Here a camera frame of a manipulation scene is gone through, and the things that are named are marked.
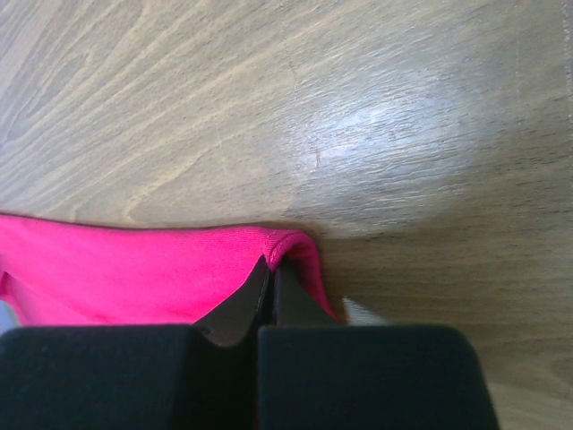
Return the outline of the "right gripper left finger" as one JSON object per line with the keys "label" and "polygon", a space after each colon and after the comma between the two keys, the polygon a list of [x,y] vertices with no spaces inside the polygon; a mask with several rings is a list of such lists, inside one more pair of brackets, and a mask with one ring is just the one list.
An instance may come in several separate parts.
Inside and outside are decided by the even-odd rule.
{"label": "right gripper left finger", "polygon": [[52,326],[1,338],[4,429],[250,429],[264,259],[194,324]]}

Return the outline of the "red t shirt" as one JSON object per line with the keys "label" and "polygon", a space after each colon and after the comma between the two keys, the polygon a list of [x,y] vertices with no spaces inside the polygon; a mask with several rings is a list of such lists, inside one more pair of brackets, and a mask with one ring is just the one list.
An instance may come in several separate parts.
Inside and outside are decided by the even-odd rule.
{"label": "red t shirt", "polygon": [[121,229],[1,218],[1,298],[25,326],[195,323],[234,294],[257,261],[295,264],[329,300],[305,233],[255,226]]}

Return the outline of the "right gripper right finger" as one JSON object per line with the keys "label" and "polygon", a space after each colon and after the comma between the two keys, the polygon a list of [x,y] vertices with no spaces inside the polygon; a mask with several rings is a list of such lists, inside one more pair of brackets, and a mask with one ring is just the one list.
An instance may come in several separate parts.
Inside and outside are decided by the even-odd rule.
{"label": "right gripper right finger", "polygon": [[258,332],[261,429],[496,429],[474,348],[434,325],[334,321],[283,264]]}

